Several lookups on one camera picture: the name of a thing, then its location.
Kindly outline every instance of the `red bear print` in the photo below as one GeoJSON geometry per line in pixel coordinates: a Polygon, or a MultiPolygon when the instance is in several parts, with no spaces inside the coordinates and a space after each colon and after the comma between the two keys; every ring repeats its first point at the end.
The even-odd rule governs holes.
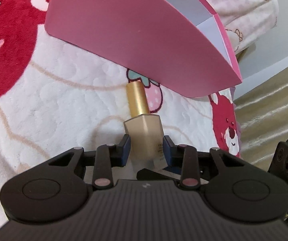
{"type": "Polygon", "coordinates": [[[218,92],[209,95],[213,113],[213,131],[219,147],[239,156],[233,104],[218,92]]]}
{"type": "Polygon", "coordinates": [[[34,52],[37,26],[45,20],[47,2],[0,0],[0,96],[23,74],[34,52]]]}

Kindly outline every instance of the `pink box lid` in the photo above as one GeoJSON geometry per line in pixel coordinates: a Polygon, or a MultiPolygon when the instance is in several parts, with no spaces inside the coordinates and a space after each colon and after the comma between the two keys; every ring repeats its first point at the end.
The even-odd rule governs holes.
{"type": "Polygon", "coordinates": [[[219,16],[206,0],[195,1],[50,0],[45,29],[183,96],[201,97],[242,78],[219,16]]]}

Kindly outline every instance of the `bear nose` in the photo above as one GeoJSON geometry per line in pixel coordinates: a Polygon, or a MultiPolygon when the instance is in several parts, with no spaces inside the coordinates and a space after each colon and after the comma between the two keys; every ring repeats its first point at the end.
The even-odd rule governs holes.
{"type": "Polygon", "coordinates": [[[234,138],[235,137],[235,130],[231,127],[228,128],[228,132],[229,132],[229,137],[230,138],[234,138]]]}

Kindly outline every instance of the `gold cap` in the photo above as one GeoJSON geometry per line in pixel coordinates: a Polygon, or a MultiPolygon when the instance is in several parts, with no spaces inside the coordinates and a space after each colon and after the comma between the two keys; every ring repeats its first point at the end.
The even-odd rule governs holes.
{"type": "Polygon", "coordinates": [[[126,94],[131,117],[149,114],[145,88],[141,81],[131,82],[126,85],[126,94]]]}

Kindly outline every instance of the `ribbed black surface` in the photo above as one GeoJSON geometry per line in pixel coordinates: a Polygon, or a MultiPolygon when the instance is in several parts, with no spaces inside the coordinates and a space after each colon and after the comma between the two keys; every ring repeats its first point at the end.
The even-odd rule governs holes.
{"type": "Polygon", "coordinates": [[[81,211],[60,222],[11,221],[0,229],[0,241],[288,241],[282,221],[237,224],[213,213],[197,192],[181,191],[172,181],[148,183],[120,180],[113,189],[96,191],[81,211]]]}

